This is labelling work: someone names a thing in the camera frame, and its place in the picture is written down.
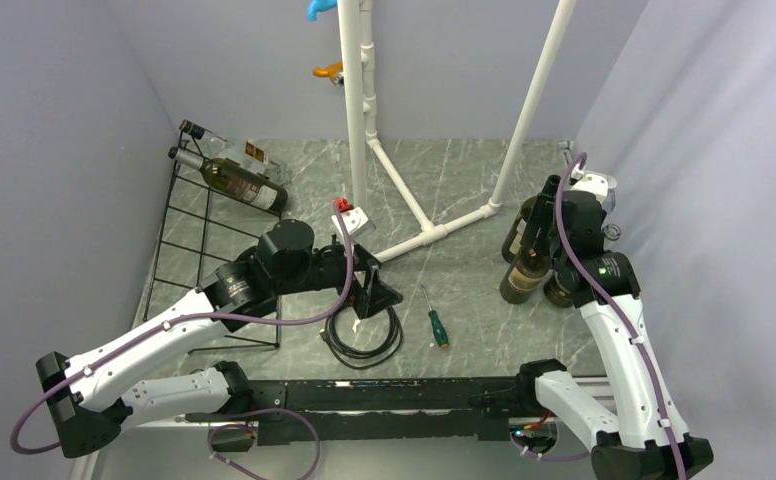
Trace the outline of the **dark green wine bottle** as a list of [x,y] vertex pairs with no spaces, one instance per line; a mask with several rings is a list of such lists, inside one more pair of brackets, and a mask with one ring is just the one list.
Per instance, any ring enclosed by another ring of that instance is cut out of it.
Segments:
[[235,200],[274,214],[282,214],[288,205],[289,195],[282,186],[233,160],[208,159],[179,147],[171,147],[168,157],[198,171],[211,188]]

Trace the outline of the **clear glass liquor bottle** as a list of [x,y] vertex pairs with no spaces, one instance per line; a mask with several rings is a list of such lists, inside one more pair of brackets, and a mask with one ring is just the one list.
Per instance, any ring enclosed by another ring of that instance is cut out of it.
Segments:
[[249,141],[230,140],[187,119],[181,122],[179,130],[191,138],[195,151],[205,158],[233,160],[242,169],[282,186],[287,186],[291,181],[285,162],[271,157],[268,152]]

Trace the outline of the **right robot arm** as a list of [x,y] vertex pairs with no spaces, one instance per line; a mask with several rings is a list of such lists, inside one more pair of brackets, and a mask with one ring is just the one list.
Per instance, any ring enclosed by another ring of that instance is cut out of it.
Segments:
[[608,250],[606,212],[593,192],[557,175],[539,193],[523,243],[552,262],[553,279],[599,349],[615,408],[580,387],[558,360],[521,366],[521,411],[557,416],[582,442],[598,479],[690,479],[711,465],[710,442],[691,434],[656,364],[641,288],[622,253]]

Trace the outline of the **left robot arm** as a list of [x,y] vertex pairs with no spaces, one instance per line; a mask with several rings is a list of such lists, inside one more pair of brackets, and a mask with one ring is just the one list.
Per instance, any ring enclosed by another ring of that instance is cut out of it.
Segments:
[[333,289],[337,308],[372,317],[402,301],[380,262],[348,238],[322,248],[305,222],[287,219],[157,317],[89,352],[49,353],[36,369],[68,458],[91,454],[135,426],[181,414],[236,420],[257,407],[243,370],[221,361],[196,374],[153,380],[172,358],[250,323],[270,325],[285,295]]

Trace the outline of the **dark bottle behind arm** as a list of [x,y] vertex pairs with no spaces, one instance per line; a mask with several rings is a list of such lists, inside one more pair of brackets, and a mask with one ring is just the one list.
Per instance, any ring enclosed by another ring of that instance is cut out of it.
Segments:
[[571,293],[563,287],[556,273],[552,273],[542,289],[545,299],[554,307],[568,309],[573,307]]

